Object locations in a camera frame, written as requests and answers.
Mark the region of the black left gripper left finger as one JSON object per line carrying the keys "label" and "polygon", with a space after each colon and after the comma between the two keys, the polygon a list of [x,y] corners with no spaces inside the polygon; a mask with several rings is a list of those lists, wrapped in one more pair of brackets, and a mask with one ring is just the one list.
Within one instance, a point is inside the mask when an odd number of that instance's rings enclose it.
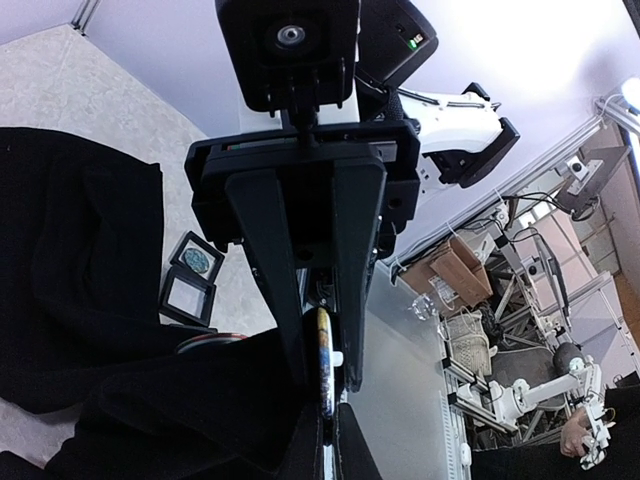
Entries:
{"label": "black left gripper left finger", "polygon": [[301,410],[276,480],[317,480],[323,478],[323,417],[318,403],[307,403]]}

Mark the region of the yellow blue round brooch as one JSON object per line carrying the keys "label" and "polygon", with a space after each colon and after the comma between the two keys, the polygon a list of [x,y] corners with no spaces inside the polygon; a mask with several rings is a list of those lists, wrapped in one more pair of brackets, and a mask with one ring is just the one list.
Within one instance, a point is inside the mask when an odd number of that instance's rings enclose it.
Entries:
{"label": "yellow blue round brooch", "polygon": [[343,365],[344,355],[334,349],[331,316],[325,308],[317,309],[316,323],[321,413],[325,420],[331,420],[336,409],[335,370]]}

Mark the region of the green round brooch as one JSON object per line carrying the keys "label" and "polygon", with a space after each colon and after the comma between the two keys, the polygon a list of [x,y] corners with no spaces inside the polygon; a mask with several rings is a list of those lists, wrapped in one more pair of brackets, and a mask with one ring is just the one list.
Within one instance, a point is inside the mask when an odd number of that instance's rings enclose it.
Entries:
{"label": "green round brooch", "polygon": [[196,274],[204,275],[209,271],[210,261],[208,257],[197,248],[189,247],[185,249],[182,260]]}

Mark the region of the red round brooch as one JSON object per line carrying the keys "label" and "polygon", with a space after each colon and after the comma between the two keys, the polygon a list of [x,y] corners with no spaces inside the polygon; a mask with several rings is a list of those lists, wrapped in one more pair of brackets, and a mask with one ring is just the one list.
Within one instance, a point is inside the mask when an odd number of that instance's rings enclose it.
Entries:
{"label": "red round brooch", "polygon": [[175,348],[175,353],[180,355],[201,347],[221,346],[245,339],[247,339],[247,336],[239,333],[206,333],[181,342]]}

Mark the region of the black garment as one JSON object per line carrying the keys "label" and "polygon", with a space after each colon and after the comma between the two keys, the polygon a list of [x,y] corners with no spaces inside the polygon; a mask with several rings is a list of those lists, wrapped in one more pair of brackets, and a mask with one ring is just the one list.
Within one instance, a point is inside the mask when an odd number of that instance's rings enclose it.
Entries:
{"label": "black garment", "polygon": [[102,144],[1,131],[1,396],[81,409],[43,467],[5,479],[271,479],[306,402],[279,334],[177,355],[160,322],[162,173]]}

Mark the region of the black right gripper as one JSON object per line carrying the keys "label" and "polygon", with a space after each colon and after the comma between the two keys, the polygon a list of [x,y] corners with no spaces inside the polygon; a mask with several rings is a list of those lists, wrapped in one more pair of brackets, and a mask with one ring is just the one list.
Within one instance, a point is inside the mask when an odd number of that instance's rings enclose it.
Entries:
{"label": "black right gripper", "polygon": [[[216,245],[239,242],[241,230],[243,248],[276,320],[294,382],[304,385],[307,374],[302,312],[284,197],[276,173],[264,169],[291,174],[296,180],[294,186],[302,191],[302,178],[313,175],[311,161],[323,150],[336,147],[342,154],[348,146],[373,148],[383,164],[377,159],[344,163],[336,167],[333,178],[337,310],[344,381],[349,391],[357,392],[363,379],[367,278],[379,211],[378,243],[393,245],[414,218],[420,142],[413,126],[405,120],[317,126],[311,135],[313,142],[308,148],[302,146],[300,135],[294,130],[193,143],[185,161],[193,192],[191,206],[206,239]],[[225,182],[229,200],[224,193]]]}

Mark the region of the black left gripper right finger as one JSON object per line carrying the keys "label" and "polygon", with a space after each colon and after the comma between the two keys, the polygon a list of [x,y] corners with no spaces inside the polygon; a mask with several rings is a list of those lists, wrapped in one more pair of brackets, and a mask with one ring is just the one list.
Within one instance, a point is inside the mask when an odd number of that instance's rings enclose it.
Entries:
{"label": "black left gripper right finger", "polygon": [[382,479],[354,410],[348,403],[340,403],[336,409],[334,450],[338,479]]}

